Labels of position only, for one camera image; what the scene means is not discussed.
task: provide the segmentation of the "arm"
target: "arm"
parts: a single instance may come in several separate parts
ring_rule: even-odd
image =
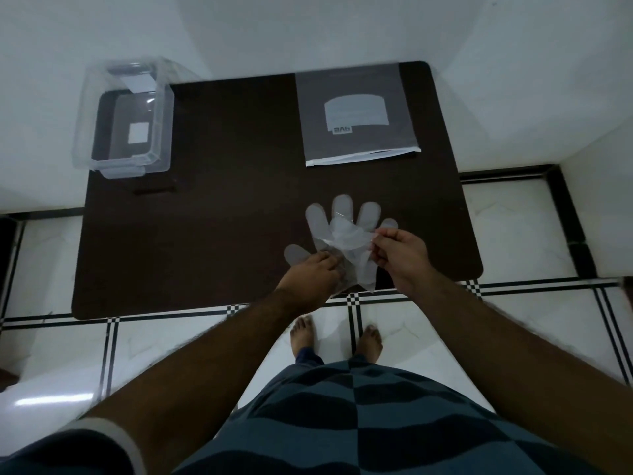
[[[277,289],[142,373],[84,416],[113,421],[148,473],[170,473],[213,438],[293,319],[325,304],[340,280],[325,252],[292,267]]]
[[[508,420],[597,468],[633,466],[633,391],[514,323],[436,271],[415,235],[378,229],[372,258],[427,316]]]

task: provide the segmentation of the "bare foot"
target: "bare foot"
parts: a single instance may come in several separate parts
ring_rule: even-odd
[[[382,352],[382,338],[380,332],[374,325],[365,327],[363,335],[358,340],[356,353],[354,355],[364,355],[367,361],[374,364]]]
[[[300,317],[294,323],[292,330],[290,330],[290,346],[292,347],[292,354],[294,358],[297,358],[297,354],[302,348],[315,345],[315,327],[312,324],[312,317],[309,315],[306,317]]]

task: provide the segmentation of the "white label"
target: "white label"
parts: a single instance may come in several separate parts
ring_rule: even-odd
[[[119,78],[123,83],[125,83],[125,86],[132,93],[156,91],[156,80],[154,80],[149,73],[143,73],[142,75],[126,75]]]
[[[345,135],[352,133],[352,127],[334,127],[332,129],[332,135]]]
[[[360,125],[388,125],[389,119],[383,97],[360,94],[345,95],[326,102],[325,122],[327,131],[334,133],[335,128],[351,128]]]
[[[127,134],[128,143],[147,143],[149,134],[149,123],[130,123],[130,132]]]

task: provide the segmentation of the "transparent disposable glove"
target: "transparent disposable glove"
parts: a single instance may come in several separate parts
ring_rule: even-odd
[[[306,220],[317,251],[326,250],[343,255],[340,269],[343,272],[337,292],[354,285],[374,291],[377,265],[371,260],[370,248],[374,230],[380,220],[380,205],[368,201],[360,207],[358,220],[354,224],[354,203],[349,195],[338,195],[332,201],[332,220],[327,221],[324,208],[313,203],[306,210]],[[398,228],[392,218],[386,218],[381,227]],[[284,258],[292,266],[303,262],[310,253],[299,245],[289,245]]]

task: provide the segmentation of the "gray package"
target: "gray package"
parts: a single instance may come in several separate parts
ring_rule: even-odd
[[[398,64],[296,73],[306,166],[420,151]]]

